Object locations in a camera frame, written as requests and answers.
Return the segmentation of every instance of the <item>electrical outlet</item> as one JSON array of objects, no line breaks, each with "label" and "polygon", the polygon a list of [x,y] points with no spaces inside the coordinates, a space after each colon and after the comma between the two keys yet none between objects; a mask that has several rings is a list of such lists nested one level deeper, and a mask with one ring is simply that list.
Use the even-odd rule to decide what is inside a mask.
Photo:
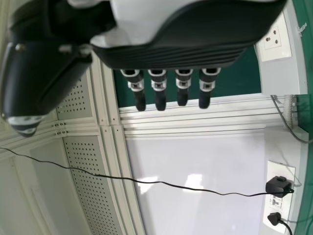
[{"label": "electrical outlet", "polygon": [[[287,178],[288,181],[291,181],[293,185],[295,168],[292,166],[268,161],[267,181],[269,181],[275,176],[284,176]],[[287,194],[283,198],[275,197],[274,195],[266,195],[264,204],[263,223],[269,226],[270,228],[284,234],[286,231],[286,227],[281,224],[273,226],[268,220],[268,215],[274,212],[279,212],[282,215],[282,219],[287,220],[290,213],[291,200],[292,200],[291,193]]]},{"label": "electrical outlet", "polygon": [[272,49],[275,47],[281,47],[282,42],[280,39],[278,26],[275,26],[270,29],[270,31],[265,36],[265,39],[263,39],[263,42],[265,50]]},{"label": "electrical outlet", "polygon": [[281,13],[268,33],[257,43],[262,62],[291,57],[284,14]]}]

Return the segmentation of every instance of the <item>black cable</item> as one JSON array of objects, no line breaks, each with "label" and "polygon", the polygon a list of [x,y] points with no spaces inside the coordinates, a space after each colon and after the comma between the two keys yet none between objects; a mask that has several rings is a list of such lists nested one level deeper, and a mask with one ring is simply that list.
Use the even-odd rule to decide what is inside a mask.
[{"label": "black cable", "polygon": [[278,223],[284,225],[286,227],[286,229],[288,230],[289,234],[292,235],[292,231],[291,231],[291,228],[289,227],[288,224],[286,224],[284,221],[282,220],[279,220]]},{"label": "black cable", "polygon": [[279,107],[278,107],[278,105],[277,105],[277,103],[276,103],[275,97],[274,97],[273,95],[271,95],[270,97],[271,97],[271,99],[272,99],[272,101],[273,101],[273,103],[274,103],[274,105],[275,105],[275,107],[276,107],[276,109],[277,109],[277,111],[278,111],[278,113],[279,113],[279,116],[280,116],[281,119],[283,120],[284,125],[288,128],[290,134],[292,134],[292,136],[293,136],[296,140],[300,141],[301,143],[308,143],[308,144],[312,143],[313,140],[304,141],[304,140],[300,139],[298,136],[296,136],[296,134],[295,134],[295,133],[292,131],[292,129],[288,126],[288,124],[287,124],[287,122],[286,122],[286,120],[285,120],[285,118],[284,118],[282,112],[280,111],[280,109],[279,109]]},{"label": "black cable", "polygon": [[[53,165],[56,165],[58,167],[61,167],[63,169],[69,169],[69,170],[79,170],[79,171],[82,171],[86,174],[89,174],[89,175],[92,175],[92,176],[95,176],[95,177],[102,177],[102,178],[108,178],[108,179],[113,179],[113,180],[129,180],[129,181],[133,181],[135,183],[140,183],[140,184],[165,184],[165,185],[168,185],[168,186],[171,186],[171,187],[174,187],[174,188],[181,188],[181,189],[187,189],[187,190],[192,190],[192,191],[203,191],[203,192],[210,192],[210,193],[215,193],[215,194],[218,194],[220,196],[227,196],[227,195],[232,195],[232,194],[235,194],[235,195],[240,195],[240,196],[243,196],[243,197],[255,197],[255,196],[260,196],[260,195],[268,195],[268,194],[278,194],[278,193],[281,193],[281,192],[272,192],[272,193],[269,193],[269,192],[261,192],[261,193],[256,193],[256,194],[250,194],[250,195],[247,195],[247,194],[242,194],[242,193],[238,193],[238,192],[229,192],[229,193],[219,193],[219,192],[216,192],[216,191],[212,191],[212,190],[208,190],[208,189],[200,189],[200,188],[190,188],[190,187],[185,187],[185,186],[179,186],[179,185],[174,185],[174,184],[171,184],[171,183],[168,183],[168,182],[165,182],[165,181],[151,181],[151,182],[144,182],[144,181],[140,181],[140,180],[135,180],[133,178],[129,178],[129,177],[116,177],[116,176],[110,176],[110,175],[101,175],[101,174],[92,174],[91,172],[89,171],[86,171],[86,170],[83,170],[83,169],[80,169],[80,168],[77,168],[77,167],[67,167],[67,166],[63,166],[63,165],[60,165],[60,164],[57,164],[55,162],[50,162],[50,161],[41,161],[41,160],[38,160],[36,158],[33,158],[33,157],[30,157],[30,156],[27,156],[27,155],[23,155],[23,154],[18,154],[8,148],[4,148],[4,147],[0,147],[0,149],[4,149],[4,150],[7,150],[17,156],[21,156],[21,157],[26,157],[26,158],[30,158],[36,162],[39,162],[39,163],[50,163],[50,164],[53,164]],[[293,189],[290,189],[290,192],[288,193],[294,193],[294,190]]]}]

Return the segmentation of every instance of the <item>power plug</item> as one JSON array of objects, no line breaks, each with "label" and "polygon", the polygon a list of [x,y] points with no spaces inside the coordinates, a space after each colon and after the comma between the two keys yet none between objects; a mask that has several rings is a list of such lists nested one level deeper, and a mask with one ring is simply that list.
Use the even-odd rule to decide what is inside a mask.
[{"label": "power plug", "polygon": [[288,224],[286,224],[284,221],[282,221],[282,215],[279,212],[271,213],[268,215],[268,220],[273,226],[277,226],[278,224],[282,224],[286,227],[289,234],[292,235],[291,228]]},{"label": "power plug", "polygon": [[266,192],[272,195],[283,198],[288,193],[294,192],[291,188],[291,182],[287,181],[284,176],[275,176],[266,183]]}]

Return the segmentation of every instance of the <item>robotic hand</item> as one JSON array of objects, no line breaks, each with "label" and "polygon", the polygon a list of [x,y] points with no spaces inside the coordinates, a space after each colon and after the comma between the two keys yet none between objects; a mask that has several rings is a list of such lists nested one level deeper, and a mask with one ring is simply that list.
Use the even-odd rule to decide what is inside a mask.
[{"label": "robotic hand", "polygon": [[0,113],[21,135],[67,95],[92,63],[91,50],[122,70],[145,109],[148,70],[158,110],[166,107],[167,71],[175,70],[180,105],[200,70],[207,108],[220,68],[259,41],[286,0],[32,0],[11,17],[2,49]]}]

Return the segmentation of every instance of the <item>green wall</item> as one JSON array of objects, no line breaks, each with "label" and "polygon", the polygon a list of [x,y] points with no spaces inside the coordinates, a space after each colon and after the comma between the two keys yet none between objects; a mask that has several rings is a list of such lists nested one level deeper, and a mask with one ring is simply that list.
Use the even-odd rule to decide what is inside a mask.
[{"label": "green wall", "polygon": [[[293,0],[298,24],[307,23],[302,32],[308,95],[297,98],[298,124],[313,139],[313,0]],[[313,235],[313,144],[309,145],[306,179],[295,235]]]},{"label": "green wall", "polygon": [[[134,106],[134,95],[127,86],[127,81],[120,71],[114,71],[115,89],[119,107]],[[151,88],[151,80],[145,71],[145,94],[147,104],[154,103],[154,91]],[[167,81],[167,101],[177,101],[176,82],[174,71],[169,71]],[[248,48],[232,66],[222,69],[217,81],[216,88],[212,92],[213,97],[254,94],[261,92],[259,65],[253,47]],[[198,71],[194,71],[189,99],[199,98]]]}]

